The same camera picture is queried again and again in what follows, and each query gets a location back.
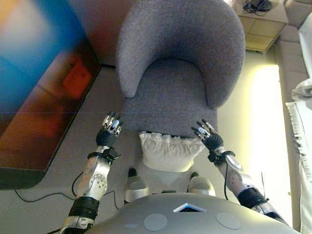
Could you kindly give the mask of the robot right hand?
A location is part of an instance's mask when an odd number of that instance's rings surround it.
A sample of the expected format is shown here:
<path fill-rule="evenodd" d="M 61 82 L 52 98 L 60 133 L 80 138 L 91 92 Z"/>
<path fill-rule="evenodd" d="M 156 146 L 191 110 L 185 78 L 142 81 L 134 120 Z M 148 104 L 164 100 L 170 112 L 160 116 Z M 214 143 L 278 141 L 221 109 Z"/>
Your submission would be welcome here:
<path fill-rule="evenodd" d="M 214 127 L 205 119 L 197 121 L 197 127 L 192 127 L 194 134 L 202 141 L 209 151 L 214 151 L 223 147 L 223 139 L 214 129 Z"/>

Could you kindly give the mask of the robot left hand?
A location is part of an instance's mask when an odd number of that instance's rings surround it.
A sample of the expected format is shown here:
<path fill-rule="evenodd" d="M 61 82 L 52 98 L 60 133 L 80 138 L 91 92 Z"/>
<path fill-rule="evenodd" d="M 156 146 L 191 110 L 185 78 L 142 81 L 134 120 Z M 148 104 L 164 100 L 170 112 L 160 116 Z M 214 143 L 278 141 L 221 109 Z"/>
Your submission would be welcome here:
<path fill-rule="evenodd" d="M 122 129 L 122 122 L 116 112 L 110 112 L 103 120 L 96 136 L 97 146 L 112 147 Z"/>

